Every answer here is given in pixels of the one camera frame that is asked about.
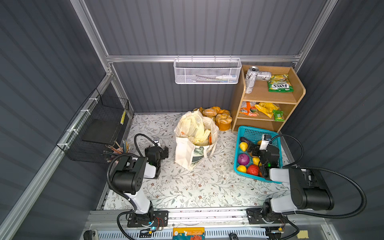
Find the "purple onion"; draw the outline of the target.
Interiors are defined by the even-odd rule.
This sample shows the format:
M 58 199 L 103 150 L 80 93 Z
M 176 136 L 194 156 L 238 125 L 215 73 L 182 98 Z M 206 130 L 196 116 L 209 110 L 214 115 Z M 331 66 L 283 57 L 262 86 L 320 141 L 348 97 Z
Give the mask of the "purple onion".
M 250 162 L 250 157 L 247 154 L 239 154 L 237 158 L 237 163 L 242 166 L 247 166 Z

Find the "canvas tote bag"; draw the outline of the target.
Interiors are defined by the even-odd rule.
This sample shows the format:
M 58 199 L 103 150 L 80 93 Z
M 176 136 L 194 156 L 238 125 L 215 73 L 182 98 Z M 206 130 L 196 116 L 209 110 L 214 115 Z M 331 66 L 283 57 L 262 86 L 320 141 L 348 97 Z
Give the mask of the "canvas tote bag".
M 179 120 L 175 130 L 175 163 L 192 171 L 199 161 L 213 156 L 219 128 L 213 119 L 199 111 L 187 112 Z

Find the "yellow plastic grocery bag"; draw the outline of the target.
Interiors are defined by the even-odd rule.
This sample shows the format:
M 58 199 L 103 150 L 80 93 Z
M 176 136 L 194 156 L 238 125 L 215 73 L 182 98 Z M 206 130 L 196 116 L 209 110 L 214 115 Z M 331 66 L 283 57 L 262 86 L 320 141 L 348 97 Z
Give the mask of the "yellow plastic grocery bag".
M 179 121 L 176 135 L 180 138 L 187 138 L 196 146 L 211 144 L 211 130 L 205 127 L 203 118 L 199 115 L 183 116 Z

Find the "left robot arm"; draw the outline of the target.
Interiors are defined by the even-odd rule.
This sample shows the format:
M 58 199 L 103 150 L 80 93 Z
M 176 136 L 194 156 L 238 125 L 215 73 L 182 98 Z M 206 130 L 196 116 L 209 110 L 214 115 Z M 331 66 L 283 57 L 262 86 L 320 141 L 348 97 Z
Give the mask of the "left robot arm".
M 168 147 L 161 147 L 159 139 L 150 140 L 153 144 L 138 155 L 128 152 L 128 145 L 116 150 L 107 171 L 109 188 L 129 201 L 133 209 L 126 214 L 127 227 L 155 227 L 168 224 L 168 211 L 156 211 L 142 188 L 145 179 L 157 179 L 161 163 L 168 158 Z

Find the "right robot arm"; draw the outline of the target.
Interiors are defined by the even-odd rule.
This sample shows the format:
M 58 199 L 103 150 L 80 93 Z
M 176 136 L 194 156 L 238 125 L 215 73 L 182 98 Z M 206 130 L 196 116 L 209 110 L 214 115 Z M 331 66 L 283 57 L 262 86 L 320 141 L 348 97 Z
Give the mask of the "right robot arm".
M 262 220 L 267 224 L 282 219 L 283 215 L 297 214 L 300 210 L 332 210 L 334 198 L 319 170 L 305 170 L 289 166 L 275 166 L 280 151 L 272 145 L 262 144 L 255 149 L 260 158 L 260 173 L 273 182 L 288 183 L 290 192 L 286 196 L 268 198 L 261 208 L 249 209 L 250 223 Z

